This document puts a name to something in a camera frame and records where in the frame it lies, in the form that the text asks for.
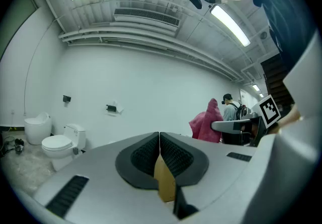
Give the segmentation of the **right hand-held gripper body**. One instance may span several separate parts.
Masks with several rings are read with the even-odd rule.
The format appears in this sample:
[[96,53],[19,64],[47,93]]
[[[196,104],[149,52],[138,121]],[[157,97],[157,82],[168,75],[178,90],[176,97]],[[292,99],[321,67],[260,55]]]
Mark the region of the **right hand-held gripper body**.
[[246,131],[243,127],[241,133],[222,132],[223,143],[258,146],[262,137],[268,134],[270,128],[277,125],[277,121],[281,117],[272,96],[267,96],[250,110],[251,113],[246,116],[246,119],[251,121],[252,129],[250,130],[250,126],[247,126]]

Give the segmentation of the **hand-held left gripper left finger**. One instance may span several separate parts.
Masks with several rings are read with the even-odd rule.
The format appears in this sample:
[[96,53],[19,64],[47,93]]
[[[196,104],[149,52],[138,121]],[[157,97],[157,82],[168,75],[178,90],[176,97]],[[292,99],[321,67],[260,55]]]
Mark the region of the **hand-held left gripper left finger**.
[[52,175],[34,199],[68,222],[170,222],[154,167],[159,133],[91,149]]

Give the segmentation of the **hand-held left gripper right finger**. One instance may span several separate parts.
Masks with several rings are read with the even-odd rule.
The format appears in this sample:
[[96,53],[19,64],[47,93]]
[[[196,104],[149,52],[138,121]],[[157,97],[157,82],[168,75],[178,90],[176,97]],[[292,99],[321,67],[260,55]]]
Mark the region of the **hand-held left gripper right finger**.
[[209,206],[237,180],[255,151],[161,132],[161,156],[175,179],[173,214],[185,219]]

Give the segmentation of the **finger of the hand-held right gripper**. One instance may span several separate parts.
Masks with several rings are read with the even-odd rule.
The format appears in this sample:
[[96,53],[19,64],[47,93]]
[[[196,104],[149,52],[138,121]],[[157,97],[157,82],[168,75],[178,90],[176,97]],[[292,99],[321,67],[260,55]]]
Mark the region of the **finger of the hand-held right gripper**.
[[234,120],[234,121],[214,121],[211,123],[211,128],[214,131],[219,131],[223,133],[241,133],[242,128],[250,126],[250,130],[252,129],[252,123],[249,119],[245,120]]

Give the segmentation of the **pink cloth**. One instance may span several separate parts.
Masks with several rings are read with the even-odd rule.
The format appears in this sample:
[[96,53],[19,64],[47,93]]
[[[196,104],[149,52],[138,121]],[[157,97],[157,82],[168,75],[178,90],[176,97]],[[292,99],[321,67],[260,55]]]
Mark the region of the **pink cloth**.
[[211,128],[211,124],[217,121],[223,121],[223,117],[219,111],[217,101],[213,98],[209,101],[206,111],[199,113],[189,122],[192,137],[198,140],[219,143],[222,132]]

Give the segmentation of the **person's right forearm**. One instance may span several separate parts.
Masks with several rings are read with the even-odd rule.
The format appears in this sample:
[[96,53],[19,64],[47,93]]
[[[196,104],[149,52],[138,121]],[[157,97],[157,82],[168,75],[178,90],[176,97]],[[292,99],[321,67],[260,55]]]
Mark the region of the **person's right forearm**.
[[290,112],[277,122],[278,125],[277,125],[276,131],[278,132],[282,127],[290,123],[296,122],[300,118],[301,118],[301,115],[298,110],[298,107],[296,104],[294,104]]

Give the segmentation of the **white toilet with square tank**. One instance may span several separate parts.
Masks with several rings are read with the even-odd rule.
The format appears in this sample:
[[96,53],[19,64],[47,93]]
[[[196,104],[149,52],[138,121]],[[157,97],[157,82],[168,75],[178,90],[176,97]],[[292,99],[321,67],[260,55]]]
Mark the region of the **white toilet with square tank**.
[[[83,154],[86,146],[86,131],[77,124],[67,124],[62,135],[54,135],[43,139],[43,152],[49,157],[57,172]],[[78,155],[73,154],[73,148],[78,148]]]

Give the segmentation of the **white ceramic urinal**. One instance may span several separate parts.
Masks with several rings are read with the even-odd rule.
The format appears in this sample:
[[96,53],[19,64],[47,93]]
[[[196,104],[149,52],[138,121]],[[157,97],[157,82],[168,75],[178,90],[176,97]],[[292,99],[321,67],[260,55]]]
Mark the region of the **white ceramic urinal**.
[[51,135],[51,117],[48,113],[42,112],[35,118],[25,118],[24,129],[29,144],[41,145],[43,139]]

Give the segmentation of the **large cardboard box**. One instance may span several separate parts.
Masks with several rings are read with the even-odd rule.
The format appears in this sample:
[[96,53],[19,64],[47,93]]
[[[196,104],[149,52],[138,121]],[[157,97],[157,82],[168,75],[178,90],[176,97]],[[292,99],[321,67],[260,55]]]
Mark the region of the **large cardboard box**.
[[174,201],[176,182],[161,154],[159,154],[155,163],[154,178],[158,182],[158,194],[161,200],[163,202]]

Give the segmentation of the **dark staircase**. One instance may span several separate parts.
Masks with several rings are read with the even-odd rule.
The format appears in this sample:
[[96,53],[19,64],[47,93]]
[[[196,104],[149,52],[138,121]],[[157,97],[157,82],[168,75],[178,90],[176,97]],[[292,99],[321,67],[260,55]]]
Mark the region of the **dark staircase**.
[[288,70],[280,56],[277,54],[261,63],[268,94],[272,96],[278,109],[286,114],[292,108],[293,99],[285,87],[283,80]]

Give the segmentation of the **white paper sheet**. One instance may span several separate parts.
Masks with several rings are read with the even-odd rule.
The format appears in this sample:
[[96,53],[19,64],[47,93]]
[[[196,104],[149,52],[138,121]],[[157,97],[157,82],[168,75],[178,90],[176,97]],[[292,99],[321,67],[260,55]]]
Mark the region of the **white paper sheet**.
[[116,108],[116,113],[117,114],[121,114],[122,112],[123,112],[123,110],[124,110],[124,107],[119,103],[119,102],[117,102],[117,101],[113,101],[113,106],[115,106],[115,108]]

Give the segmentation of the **person's black shirt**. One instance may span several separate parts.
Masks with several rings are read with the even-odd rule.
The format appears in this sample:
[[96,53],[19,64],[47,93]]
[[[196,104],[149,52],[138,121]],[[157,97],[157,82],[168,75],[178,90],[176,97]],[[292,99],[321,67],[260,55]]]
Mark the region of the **person's black shirt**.
[[253,0],[266,13],[270,34],[281,58],[291,70],[317,30],[305,0]]

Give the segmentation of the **white ceiling air conditioner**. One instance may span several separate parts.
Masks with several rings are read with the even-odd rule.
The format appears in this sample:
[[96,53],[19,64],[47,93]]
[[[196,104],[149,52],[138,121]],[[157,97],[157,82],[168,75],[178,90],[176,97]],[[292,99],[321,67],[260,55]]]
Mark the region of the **white ceiling air conditioner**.
[[138,17],[145,18],[149,20],[155,20],[162,22],[164,24],[172,25],[175,27],[179,27],[180,19],[175,18],[173,16],[169,16],[163,13],[144,10],[144,9],[136,9],[136,8],[117,8],[114,10],[114,17],[118,16],[127,16],[127,17]]

